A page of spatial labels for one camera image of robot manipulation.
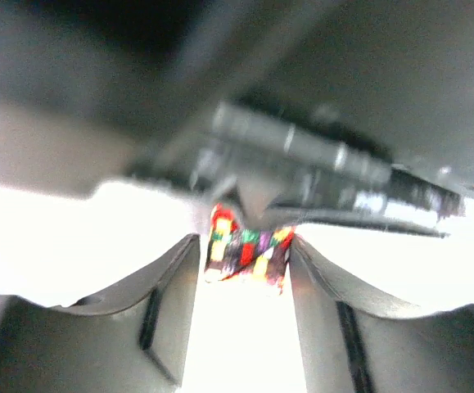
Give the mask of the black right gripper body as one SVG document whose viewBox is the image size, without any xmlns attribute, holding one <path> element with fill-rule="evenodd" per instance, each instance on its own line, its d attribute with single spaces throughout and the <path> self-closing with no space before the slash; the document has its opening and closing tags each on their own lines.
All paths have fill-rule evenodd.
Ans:
<svg viewBox="0 0 474 393">
<path fill-rule="evenodd" d="M 457 192 L 230 102 L 171 140 L 151 138 L 125 174 L 232 208 L 258 230 L 331 224 L 443 237 L 465 214 Z"/>
</svg>

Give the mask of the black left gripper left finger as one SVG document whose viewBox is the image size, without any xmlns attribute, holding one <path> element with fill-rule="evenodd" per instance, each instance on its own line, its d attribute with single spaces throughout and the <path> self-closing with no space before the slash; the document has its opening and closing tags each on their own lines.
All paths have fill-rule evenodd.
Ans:
<svg viewBox="0 0 474 393">
<path fill-rule="evenodd" d="M 0 392 L 173 392 L 183 380 L 201 247 L 158 260 L 71 306 L 0 296 Z"/>
</svg>

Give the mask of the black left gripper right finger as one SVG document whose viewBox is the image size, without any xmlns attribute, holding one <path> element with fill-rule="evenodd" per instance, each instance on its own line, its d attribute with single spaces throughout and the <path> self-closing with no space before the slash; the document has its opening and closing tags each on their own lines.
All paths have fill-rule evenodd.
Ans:
<svg viewBox="0 0 474 393">
<path fill-rule="evenodd" d="M 296 237 L 289 263 L 310 392 L 474 392 L 474 304 L 431 312 Z"/>
</svg>

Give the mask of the red multicolour checked tie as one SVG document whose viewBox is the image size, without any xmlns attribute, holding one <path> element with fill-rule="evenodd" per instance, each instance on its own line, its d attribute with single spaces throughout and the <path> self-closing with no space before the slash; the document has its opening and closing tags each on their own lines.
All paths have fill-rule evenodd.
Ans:
<svg viewBox="0 0 474 393">
<path fill-rule="evenodd" d="M 210 216 L 204 278 L 212 282 L 249 283 L 275 296 L 283 293 L 295 229 L 257 231 L 244 226 L 221 204 Z"/>
</svg>

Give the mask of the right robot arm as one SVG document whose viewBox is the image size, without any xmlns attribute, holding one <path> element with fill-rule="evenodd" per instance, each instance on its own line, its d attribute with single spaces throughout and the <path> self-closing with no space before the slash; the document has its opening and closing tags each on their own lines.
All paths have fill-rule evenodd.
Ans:
<svg viewBox="0 0 474 393">
<path fill-rule="evenodd" d="M 0 1 L 0 186 L 113 178 L 441 236 L 474 201 L 474 1 Z"/>
</svg>

